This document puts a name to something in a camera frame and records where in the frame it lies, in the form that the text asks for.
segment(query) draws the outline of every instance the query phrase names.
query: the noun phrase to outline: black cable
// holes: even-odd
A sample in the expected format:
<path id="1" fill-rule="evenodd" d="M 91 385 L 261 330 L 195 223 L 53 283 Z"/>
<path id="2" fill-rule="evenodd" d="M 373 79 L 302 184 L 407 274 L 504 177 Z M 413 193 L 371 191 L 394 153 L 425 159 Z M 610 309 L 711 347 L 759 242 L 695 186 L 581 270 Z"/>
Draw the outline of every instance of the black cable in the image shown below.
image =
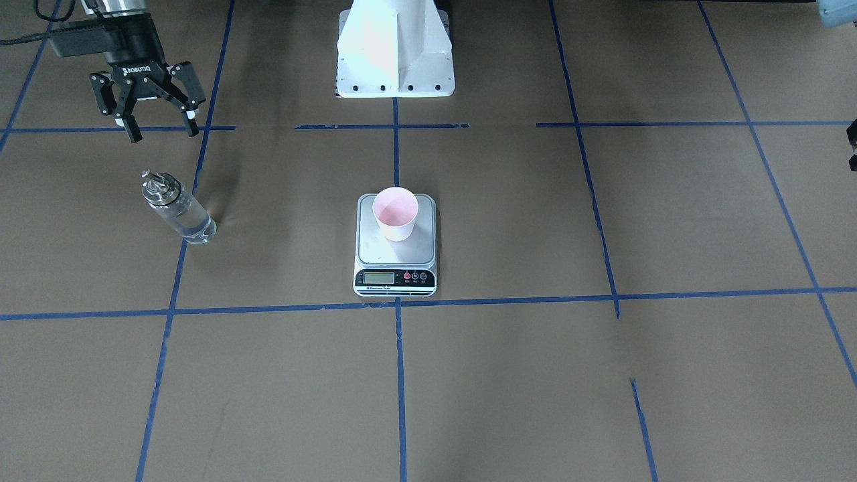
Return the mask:
<path id="1" fill-rule="evenodd" d="M 33 11 L 36 12 L 36 16 L 44 21 L 66 21 L 71 18 L 71 14 L 75 12 L 75 3 L 77 0 L 71 0 L 71 4 L 69 5 L 69 11 L 65 13 L 65 15 L 54 18 L 48 15 L 42 15 L 42 12 L 39 11 L 39 0 L 33 0 Z"/>
<path id="2" fill-rule="evenodd" d="M 66 21 L 69 18 L 71 18 L 71 15 L 75 12 L 75 2 L 76 2 L 76 0 L 71 0 L 71 5 L 69 6 L 69 11 L 67 11 L 65 13 L 65 15 L 63 15 L 59 18 L 54 18 L 54 17 L 50 17 L 47 15 L 42 15 L 42 13 L 39 11 L 39 0 L 33 0 L 33 11 L 36 12 L 36 15 L 38 15 L 40 19 L 45 20 L 45 21 L 53 21 L 53 22 Z M 95 13 L 99 16 L 99 18 L 104 18 L 103 16 L 101 16 L 100 12 L 98 12 L 97 10 Z M 30 42 L 38 42 L 40 40 L 49 39 L 51 37 L 51 34 L 55 33 L 55 32 L 56 31 L 54 31 L 54 32 L 43 32 L 43 33 L 30 33 L 29 35 L 24 35 L 23 37 L 18 37 L 17 39 L 0 39 L 0 46 L 28 44 Z"/>
<path id="3" fill-rule="evenodd" d="M 30 33 L 29 35 L 24 35 L 23 37 L 18 37 L 17 39 L 0 40 L 0 46 L 26 44 L 28 42 L 38 42 L 39 40 L 47 39 L 50 36 L 51 34 L 49 32 Z"/>

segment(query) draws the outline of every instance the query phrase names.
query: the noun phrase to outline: robotiq logo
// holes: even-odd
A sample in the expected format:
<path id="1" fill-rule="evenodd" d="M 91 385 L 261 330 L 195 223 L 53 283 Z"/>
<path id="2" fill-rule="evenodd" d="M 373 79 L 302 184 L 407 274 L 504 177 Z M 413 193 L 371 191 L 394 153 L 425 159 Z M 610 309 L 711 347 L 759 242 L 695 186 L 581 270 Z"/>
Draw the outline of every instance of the robotiq logo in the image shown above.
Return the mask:
<path id="1" fill-rule="evenodd" d="M 143 65 L 142 67 L 122 67 L 122 75 L 128 74 L 136 74 L 137 72 L 151 72 L 152 68 L 148 65 Z"/>

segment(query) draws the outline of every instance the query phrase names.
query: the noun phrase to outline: grid square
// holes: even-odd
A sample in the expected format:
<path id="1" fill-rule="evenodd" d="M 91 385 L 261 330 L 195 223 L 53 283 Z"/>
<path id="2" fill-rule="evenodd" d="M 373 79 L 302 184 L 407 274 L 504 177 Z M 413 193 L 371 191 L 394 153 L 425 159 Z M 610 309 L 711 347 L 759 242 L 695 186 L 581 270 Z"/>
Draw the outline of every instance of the grid square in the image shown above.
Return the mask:
<path id="1" fill-rule="evenodd" d="M 336 96 L 339 12 L 350 2 L 236 6 L 214 119 L 245 129 L 390 124 L 390 99 Z"/>
<path id="2" fill-rule="evenodd" d="M 547 2 L 451 2 L 455 93 L 401 99 L 402 123 L 533 125 L 571 122 Z"/>
<path id="3" fill-rule="evenodd" d="M 650 480 L 611 303 L 404 308 L 408 480 Z"/>
<path id="4" fill-rule="evenodd" d="M 857 293 L 828 293 L 824 299 L 851 363 L 857 363 Z"/>
<path id="5" fill-rule="evenodd" d="M 229 2 L 217 3 L 213 7 L 210 2 L 152 2 L 149 9 L 167 63 L 190 61 L 209 99 L 197 113 L 199 125 L 205 123 L 211 105 L 229 8 Z M 73 20 L 85 19 L 81 12 L 78 5 Z M 110 69 L 102 54 L 60 58 L 53 49 L 45 48 L 15 127 L 117 127 L 110 117 L 103 117 L 99 112 L 88 77 L 93 72 Z M 138 103 L 134 115 L 141 127 L 183 126 L 181 112 L 162 99 Z M 143 133 L 143 137 L 145 141 L 147 133 Z"/>
<path id="6" fill-rule="evenodd" d="M 199 142 L 151 132 L 143 151 L 115 134 L 9 137 L 0 156 L 3 313 L 169 306 L 181 238 L 146 204 L 140 173 L 151 167 L 192 185 Z"/>
<path id="7" fill-rule="evenodd" d="M 572 0 L 557 17 L 581 121 L 744 120 L 695 3 Z"/>
<path id="8" fill-rule="evenodd" d="M 437 201 L 442 298 L 609 294 L 573 130 L 402 130 L 401 184 Z"/>
<path id="9" fill-rule="evenodd" d="M 852 120 L 853 27 L 827 28 L 813 3 L 706 3 L 754 121 Z"/>
<path id="10" fill-rule="evenodd" d="M 163 333 L 162 316 L 0 322 L 0 479 L 133 480 Z"/>
<path id="11" fill-rule="evenodd" d="M 146 478 L 393 481 L 393 310 L 177 316 Z"/>
<path id="12" fill-rule="evenodd" d="M 811 286 L 747 128 L 584 138 L 619 292 Z"/>
<path id="13" fill-rule="evenodd" d="M 814 295 L 630 301 L 663 480 L 854 480 L 857 397 Z"/>
<path id="14" fill-rule="evenodd" d="M 857 286 L 857 199 L 843 126 L 756 128 L 821 286 Z"/>
<path id="15" fill-rule="evenodd" d="M 178 306 L 360 301 L 352 287 L 357 199 L 393 184 L 392 137 L 213 132 L 198 194 L 218 232 L 188 249 Z"/>

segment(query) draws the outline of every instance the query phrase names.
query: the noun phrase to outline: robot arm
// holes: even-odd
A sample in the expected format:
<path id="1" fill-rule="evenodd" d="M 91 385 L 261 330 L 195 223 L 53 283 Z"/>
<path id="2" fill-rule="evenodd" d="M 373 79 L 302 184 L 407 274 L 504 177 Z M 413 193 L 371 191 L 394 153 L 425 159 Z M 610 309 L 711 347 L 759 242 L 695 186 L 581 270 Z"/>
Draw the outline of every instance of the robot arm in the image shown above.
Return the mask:
<path id="1" fill-rule="evenodd" d="M 195 114 L 206 100 L 205 93 L 190 62 L 166 63 L 146 0 L 81 2 L 94 18 L 63 24 L 51 33 L 51 45 L 59 57 L 104 53 L 111 71 L 89 75 L 101 115 L 113 117 L 131 142 L 138 142 L 142 135 L 132 113 L 137 101 L 164 99 L 181 111 L 188 137 L 196 136 Z"/>

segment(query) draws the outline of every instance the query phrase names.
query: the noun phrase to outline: white object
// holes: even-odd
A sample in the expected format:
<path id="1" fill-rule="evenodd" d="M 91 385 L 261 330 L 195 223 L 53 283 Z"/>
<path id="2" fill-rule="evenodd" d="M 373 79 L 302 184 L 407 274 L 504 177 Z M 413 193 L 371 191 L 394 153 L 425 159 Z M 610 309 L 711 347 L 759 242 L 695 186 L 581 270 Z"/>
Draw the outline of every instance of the white object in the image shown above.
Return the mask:
<path id="1" fill-rule="evenodd" d="M 419 213 L 417 197 L 405 188 L 386 188 L 372 201 L 372 214 L 384 238 L 404 241 L 414 231 Z"/>
<path id="2" fill-rule="evenodd" d="M 452 95 L 448 23 L 433 0 L 354 0 L 339 15 L 339 96 Z"/>
<path id="3" fill-rule="evenodd" d="M 376 194 L 357 201 L 357 245 L 354 254 L 354 292 L 367 297 L 429 296 L 437 290 L 437 231 L 434 199 L 414 195 L 417 220 L 404 241 L 390 241 L 381 233 L 372 205 Z"/>

